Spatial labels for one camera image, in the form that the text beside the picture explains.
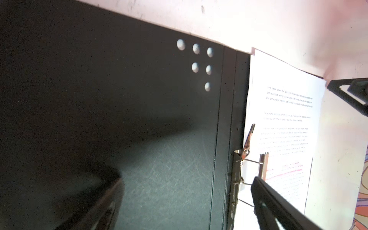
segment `white dot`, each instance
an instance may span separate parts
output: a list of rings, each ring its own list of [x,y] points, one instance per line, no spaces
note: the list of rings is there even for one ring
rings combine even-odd
[[[182,39],[179,39],[176,42],[176,46],[178,47],[178,49],[184,50],[185,49],[185,42]]]
[[[213,49],[211,47],[207,49],[207,55],[213,57]]]
[[[193,45],[193,52],[195,54],[199,54],[199,52],[201,51],[201,49],[199,48],[199,45],[196,43]]]
[[[207,83],[205,84],[205,90],[206,90],[207,92],[209,92],[209,91],[211,90],[211,84],[210,84],[209,82],[207,82]]]
[[[198,66],[198,63],[197,62],[195,62],[195,63],[192,64],[192,70],[193,70],[193,72],[198,72],[199,66]]]
[[[208,75],[211,75],[211,73],[212,73],[212,67],[211,67],[211,66],[207,66],[207,67],[206,67],[206,73],[207,73]]]

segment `metal binder clip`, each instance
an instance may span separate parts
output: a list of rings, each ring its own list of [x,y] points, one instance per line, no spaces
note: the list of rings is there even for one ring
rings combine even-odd
[[[266,179],[268,153],[261,154],[259,158],[259,162],[246,159],[246,157],[250,154],[250,139],[252,137],[254,127],[255,127],[255,124],[252,124],[249,130],[249,133],[248,133],[248,137],[245,141],[244,148],[237,149],[234,151],[233,170],[232,170],[231,186],[230,186],[229,213],[228,213],[228,221],[227,221],[228,230],[232,230],[234,228],[234,218],[235,218],[236,206],[238,204],[238,201],[241,201],[245,204],[248,204],[254,207],[253,205],[238,199],[239,185],[240,184],[251,185],[251,184],[245,183],[241,175],[241,169],[243,166],[243,162],[246,160],[246,161],[250,161],[250,162],[259,164],[258,176],[262,178],[263,180]]]

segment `white table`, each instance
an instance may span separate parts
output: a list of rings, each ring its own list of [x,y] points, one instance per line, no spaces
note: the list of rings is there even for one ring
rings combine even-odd
[[[344,0],[83,1],[244,52],[251,53],[255,47],[319,76],[327,62],[314,59],[316,41],[328,35],[333,24],[341,24],[346,30],[352,28],[356,19],[362,19],[356,9],[360,13],[366,10],[359,6],[364,1],[346,5]],[[338,66],[335,79],[366,77],[368,57],[339,60]],[[323,229],[346,230],[351,226],[367,148],[367,128],[367,117],[326,90],[305,210],[306,216]]]

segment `stack of paper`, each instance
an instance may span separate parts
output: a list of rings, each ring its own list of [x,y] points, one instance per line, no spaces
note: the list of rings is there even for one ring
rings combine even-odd
[[[325,81],[256,50],[251,57],[244,140],[255,123],[249,159],[269,152],[266,182],[301,213],[307,199],[312,158]],[[243,176],[252,183],[256,163],[245,162]],[[249,185],[239,199],[253,204]],[[239,202],[234,229],[259,229],[252,207]]]

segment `white tabletop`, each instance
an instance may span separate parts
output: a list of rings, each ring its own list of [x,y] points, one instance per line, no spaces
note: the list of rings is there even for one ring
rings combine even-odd
[[[368,45],[348,44],[365,28],[360,22],[366,20],[368,3],[363,0],[82,1],[247,53],[254,47],[319,76],[331,63],[332,58],[327,57],[338,50],[337,68],[328,78],[368,76]],[[344,42],[336,39],[339,36]],[[349,57],[341,58],[347,52]],[[323,229],[346,230],[351,226],[367,128],[367,117],[326,90],[305,210],[306,216]]]

